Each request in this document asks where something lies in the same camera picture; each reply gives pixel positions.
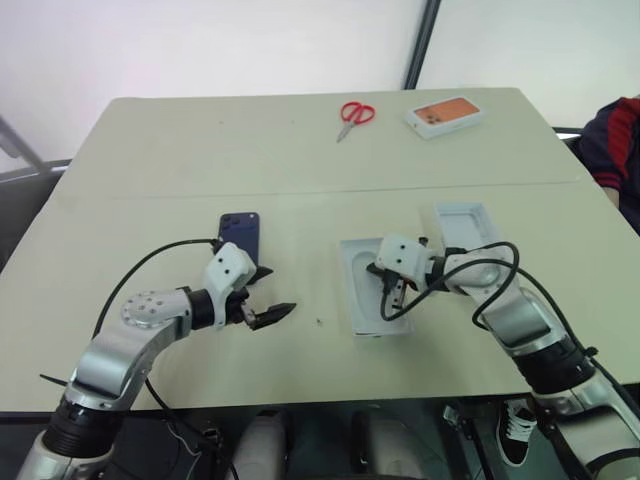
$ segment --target blue smartphone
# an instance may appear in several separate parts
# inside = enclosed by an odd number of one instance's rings
[[[260,244],[260,216],[256,212],[225,213],[220,217],[218,238],[224,242],[235,243],[246,251],[258,263],[258,245]]]

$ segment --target red scissors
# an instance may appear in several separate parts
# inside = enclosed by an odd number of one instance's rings
[[[362,125],[363,123],[373,120],[373,117],[376,116],[376,109],[364,103],[348,102],[340,109],[340,116],[345,124],[340,135],[338,135],[336,143],[346,137],[347,133],[349,133],[355,125]]]

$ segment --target silver robot arm segment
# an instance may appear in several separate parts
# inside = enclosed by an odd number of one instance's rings
[[[142,292],[121,309],[121,322],[101,331],[82,354],[50,424],[36,438],[19,480],[99,478],[113,453],[124,414],[153,361],[192,330],[246,323],[252,330],[276,323],[295,304],[256,314],[245,285],[271,273],[256,267],[233,243],[209,262],[204,289]]]
[[[398,274],[423,291],[435,279],[467,263],[482,259],[508,262],[475,264],[445,282],[444,290],[464,293],[478,305],[508,280],[512,259],[502,247],[437,256],[424,243],[395,234],[385,237],[375,262],[377,271]],[[638,409],[585,352],[568,325],[536,294],[522,288],[517,277],[482,311],[481,318],[532,387],[541,429],[565,469],[576,478],[594,474],[632,478],[617,475],[621,460],[639,454]],[[637,474],[638,464],[632,468]]]

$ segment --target person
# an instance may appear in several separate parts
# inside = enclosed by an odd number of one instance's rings
[[[496,425],[496,442],[504,463],[511,467],[524,464],[529,453],[529,440],[536,425],[535,414],[526,399],[502,402]]]
[[[640,95],[601,108],[571,149],[640,234]]]

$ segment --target shoe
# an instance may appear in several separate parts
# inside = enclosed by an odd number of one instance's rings
[[[502,460],[512,467],[521,466],[529,452],[529,438],[535,428],[536,417],[524,399],[508,400],[500,406],[496,441]]]

